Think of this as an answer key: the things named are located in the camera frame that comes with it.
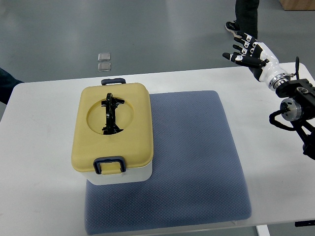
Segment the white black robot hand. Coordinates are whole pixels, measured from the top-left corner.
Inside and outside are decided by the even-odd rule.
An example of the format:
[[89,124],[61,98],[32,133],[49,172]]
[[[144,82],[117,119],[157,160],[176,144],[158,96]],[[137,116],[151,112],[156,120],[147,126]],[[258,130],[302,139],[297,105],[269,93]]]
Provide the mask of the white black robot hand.
[[279,60],[273,52],[253,36],[239,32],[234,38],[237,45],[234,53],[223,53],[223,57],[236,65],[250,69],[259,82],[270,84],[278,78],[289,78],[289,74],[279,66]]

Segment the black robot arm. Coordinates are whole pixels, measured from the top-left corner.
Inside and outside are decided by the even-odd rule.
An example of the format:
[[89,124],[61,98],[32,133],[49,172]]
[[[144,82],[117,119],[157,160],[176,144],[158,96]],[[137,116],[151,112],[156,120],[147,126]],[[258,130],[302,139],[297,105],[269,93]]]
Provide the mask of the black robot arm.
[[303,154],[315,158],[315,88],[307,79],[290,80],[278,75],[268,82],[269,89],[283,98],[279,110],[269,115],[270,124],[277,128],[295,131],[303,142]]

